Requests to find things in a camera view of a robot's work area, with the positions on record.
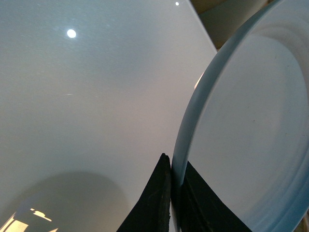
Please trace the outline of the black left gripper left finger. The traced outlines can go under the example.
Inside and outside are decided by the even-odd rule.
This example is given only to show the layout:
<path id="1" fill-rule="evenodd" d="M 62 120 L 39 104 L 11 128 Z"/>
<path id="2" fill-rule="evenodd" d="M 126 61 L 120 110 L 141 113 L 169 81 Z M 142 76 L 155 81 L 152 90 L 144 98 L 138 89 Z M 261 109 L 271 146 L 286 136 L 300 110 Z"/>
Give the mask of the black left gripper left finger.
<path id="1" fill-rule="evenodd" d="M 168 232 L 170 220 L 170 159 L 161 154 L 139 200 L 125 218 L 119 232 Z"/>

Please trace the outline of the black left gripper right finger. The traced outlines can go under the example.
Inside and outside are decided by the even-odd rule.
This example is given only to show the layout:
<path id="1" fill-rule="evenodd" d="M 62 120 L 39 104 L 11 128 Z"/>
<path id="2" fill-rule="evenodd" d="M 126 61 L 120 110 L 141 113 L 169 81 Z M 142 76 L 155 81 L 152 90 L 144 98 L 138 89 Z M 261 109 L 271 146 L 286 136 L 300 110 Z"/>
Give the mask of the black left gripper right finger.
<path id="1" fill-rule="evenodd" d="M 181 187 L 180 225 L 182 232 L 251 231 L 189 162 Z"/>

